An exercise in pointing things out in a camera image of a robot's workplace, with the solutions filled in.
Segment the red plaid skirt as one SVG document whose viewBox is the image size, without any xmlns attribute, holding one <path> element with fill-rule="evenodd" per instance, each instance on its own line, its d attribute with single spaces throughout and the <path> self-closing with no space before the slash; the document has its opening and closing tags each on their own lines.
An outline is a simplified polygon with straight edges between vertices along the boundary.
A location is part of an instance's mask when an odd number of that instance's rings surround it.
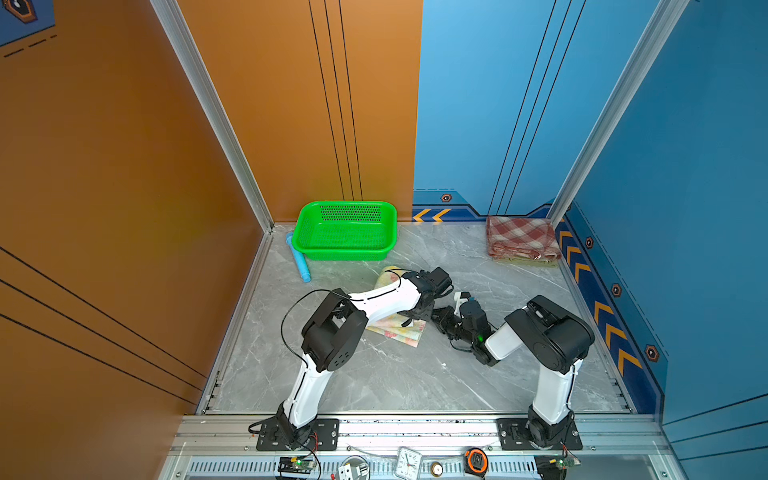
<svg viewBox="0 0 768 480">
<path fill-rule="evenodd" d="M 556 261 L 562 253 L 547 219 L 489 216 L 488 254 L 498 260 Z"/>
</svg>

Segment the green plastic basket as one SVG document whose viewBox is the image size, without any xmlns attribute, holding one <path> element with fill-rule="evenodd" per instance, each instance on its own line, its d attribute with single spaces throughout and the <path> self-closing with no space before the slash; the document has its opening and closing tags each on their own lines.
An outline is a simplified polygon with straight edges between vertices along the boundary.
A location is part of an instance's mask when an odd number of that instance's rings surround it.
<svg viewBox="0 0 768 480">
<path fill-rule="evenodd" d="M 303 207 L 292 246 L 313 261 L 380 261 L 397 242 L 396 208 L 383 201 L 315 201 Z"/>
</svg>

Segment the olive green skirt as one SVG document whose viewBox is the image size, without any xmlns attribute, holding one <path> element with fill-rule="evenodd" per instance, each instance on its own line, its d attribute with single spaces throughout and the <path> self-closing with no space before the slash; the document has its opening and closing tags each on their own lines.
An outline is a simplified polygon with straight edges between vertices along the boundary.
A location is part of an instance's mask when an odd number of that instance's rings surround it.
<svg viewBox="0 0 768 480">
<path fill-rule="evenodd" d="M 553 268 L 557 265 L 559 258 L 541 257 L 541 258 L 528 258 L 528 257 L 504 257 L 495 258 L 496 262 L 512 265 L 526 265 L 526 266 L 541 266 L 547 268 Z"/>
</svg>

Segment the white square clock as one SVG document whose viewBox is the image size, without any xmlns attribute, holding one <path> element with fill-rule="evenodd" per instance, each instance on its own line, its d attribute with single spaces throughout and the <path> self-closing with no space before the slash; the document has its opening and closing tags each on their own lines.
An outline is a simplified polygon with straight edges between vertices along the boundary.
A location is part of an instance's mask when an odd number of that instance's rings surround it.
<svg viewBox="0 0 768 480">
<path fill-rule="evenodd" d="M 400 447 L 398 450 L 395 472 L 401 480 L 417 480 L 420 474 L 422 454 L 416 450 Z"/>
</svg>

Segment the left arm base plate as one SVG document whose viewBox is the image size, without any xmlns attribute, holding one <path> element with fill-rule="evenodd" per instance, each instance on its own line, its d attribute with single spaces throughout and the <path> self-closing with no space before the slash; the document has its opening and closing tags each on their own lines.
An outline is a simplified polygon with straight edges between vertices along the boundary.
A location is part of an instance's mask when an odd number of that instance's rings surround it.
<svg viewBox="0 0 768 480">
<path fill-rule="evenodd" d="M 274 416 L 249 426 L 256 437 L 257 451 L 335 451 L 338 446 L 340 422 L 336 418 L 317 418 L 308 425 L 294 429 L 283 426 Z"/>
</svg>

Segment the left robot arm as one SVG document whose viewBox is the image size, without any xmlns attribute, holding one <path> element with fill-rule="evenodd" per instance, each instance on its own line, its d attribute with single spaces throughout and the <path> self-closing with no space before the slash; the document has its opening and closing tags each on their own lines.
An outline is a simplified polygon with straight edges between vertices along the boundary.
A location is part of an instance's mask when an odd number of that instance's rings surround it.
<svg viewBox="0 0 768 480">
<path fill-rule="evenodd" d="M 369 325 L 394 314 L 406 322 L 426 321 L 435 301 L 452 291 L 452 280 L 440 267 L 393 273 L 394 282 L 366 292 L 327 290 L 302 328 L 300 370 L 275 415 L 289 446 L 302 446 L 311 437 L 311 423 L 332 373 L 351 359 Z"/>
</svg>

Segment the orange black tape measure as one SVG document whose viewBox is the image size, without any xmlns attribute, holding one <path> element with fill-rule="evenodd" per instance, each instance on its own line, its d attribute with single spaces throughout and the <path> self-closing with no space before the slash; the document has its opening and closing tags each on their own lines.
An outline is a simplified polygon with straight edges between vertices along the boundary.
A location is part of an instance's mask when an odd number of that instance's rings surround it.
<svg viewBox="0 0 768 480">
<path fill-rule="evenodd" d="M 489 468 L 489 460 L 482 449 L 469 448 L 464 452 L 462 462 L 465 474 L 481 479 L 485 478 Z"/>
</svg>

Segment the right small circuit board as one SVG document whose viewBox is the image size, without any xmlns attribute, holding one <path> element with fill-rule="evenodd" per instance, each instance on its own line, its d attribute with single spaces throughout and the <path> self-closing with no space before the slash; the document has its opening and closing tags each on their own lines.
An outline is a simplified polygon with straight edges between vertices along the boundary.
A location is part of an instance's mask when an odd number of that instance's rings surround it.
<svg viewBox="0 0 768 480">
<path fill-rule="evenodd" d="M 560 471 L 580 466 L 581 460 L 576 456 L 561 456 L 550 461 L 550 464 Z"/>
</svg>

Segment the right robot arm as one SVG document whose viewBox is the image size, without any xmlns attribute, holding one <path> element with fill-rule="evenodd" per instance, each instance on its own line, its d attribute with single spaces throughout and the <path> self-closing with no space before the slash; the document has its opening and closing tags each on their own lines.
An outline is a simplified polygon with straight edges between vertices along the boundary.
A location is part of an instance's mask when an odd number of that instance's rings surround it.
<svg viewBox="0 0 768 480">
<path fill-rule="evenodd" d="M 456 305 L 433 311 L 431 320 L 462 352 L 492 367 L 526 348 L 539 362 L 537 390 L 526 418 L 496 421 L 504 450 L 577 451 L 583 448 L 572 409 L 577 375 L 595 342 L 587 322 L 538 295 L 508 314 L 497 329 L 468 292 L 454 295 Z"/>
</svg>

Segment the white power plug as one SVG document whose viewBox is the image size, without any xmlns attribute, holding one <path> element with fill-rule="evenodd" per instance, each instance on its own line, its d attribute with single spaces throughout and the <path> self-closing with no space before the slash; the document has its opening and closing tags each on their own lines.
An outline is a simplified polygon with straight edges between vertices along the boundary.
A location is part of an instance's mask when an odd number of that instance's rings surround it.
<svg viewBox="0 0 768 480">
<path fill-rule="evenodd" d="M 361 456 L 350 456 L 343 460 L 338 468 L 337 480 L 370 480 L 371 470 L 368 461 Z"/>
</svg>

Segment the light blue tube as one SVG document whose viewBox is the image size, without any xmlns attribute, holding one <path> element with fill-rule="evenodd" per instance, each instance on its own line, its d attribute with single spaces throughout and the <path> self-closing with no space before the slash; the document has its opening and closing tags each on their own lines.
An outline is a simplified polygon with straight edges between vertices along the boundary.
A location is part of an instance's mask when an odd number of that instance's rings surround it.
<svg viewBox="0 0 768 480">
<path fill-rule="evenodd" d="M 293 245 L 293 232 L 288 232 L 286 234 L 286 244 L 290 248 L 301 279 L 304 283 L 309 283 L 312 280 L 311 273 L 304 254 L 297 250 Z"/>
</svg>

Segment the cream yellow cloth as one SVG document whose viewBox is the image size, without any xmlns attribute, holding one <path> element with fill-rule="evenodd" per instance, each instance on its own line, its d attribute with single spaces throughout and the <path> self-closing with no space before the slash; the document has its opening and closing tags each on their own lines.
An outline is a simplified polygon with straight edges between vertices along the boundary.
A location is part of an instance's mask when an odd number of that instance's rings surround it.
<svg viewBox="0 0 768 480">
<path fill-rule="evenodd" d="M 404 273 L 404 269 L 387 266 L 379 275 L 375 287 L 380 288 L 397 283 L 398 275 Z M 402 324 L 405 321 L 405 317 L 393 314 L 369 325 L 367 330 L 416 348 L 425 330 L 426 322 L 423 320 L 412 320 L 408 326 L 403 327 Z"/>
</svg>

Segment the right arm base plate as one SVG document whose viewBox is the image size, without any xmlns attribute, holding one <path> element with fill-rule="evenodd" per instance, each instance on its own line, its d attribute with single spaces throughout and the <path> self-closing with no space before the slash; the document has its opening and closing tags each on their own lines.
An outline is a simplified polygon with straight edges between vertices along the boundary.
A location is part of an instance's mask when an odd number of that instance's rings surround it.
<svg viewBox="0 0 768 480">
<path fill-rule="evenodd" d="M 538 418 L 500 418 L 496 420 L 496 427 L 501 448 L 505 451 L 583 449 L 573 416 L 566 416 L 554 425 Z"/>
</svg>

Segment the green circuit board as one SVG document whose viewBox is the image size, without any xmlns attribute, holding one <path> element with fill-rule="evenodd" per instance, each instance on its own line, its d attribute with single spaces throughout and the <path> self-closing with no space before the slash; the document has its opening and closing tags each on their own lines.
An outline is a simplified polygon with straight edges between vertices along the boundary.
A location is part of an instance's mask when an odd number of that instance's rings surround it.
<svg viewBox="0 0 768 480">
<path fill-rule="evenodd" d="M 311 479 L 319 472 L 318 462 L 306 456 L 281 456 L 277 463 L 277 479 Z"/>
</svg>

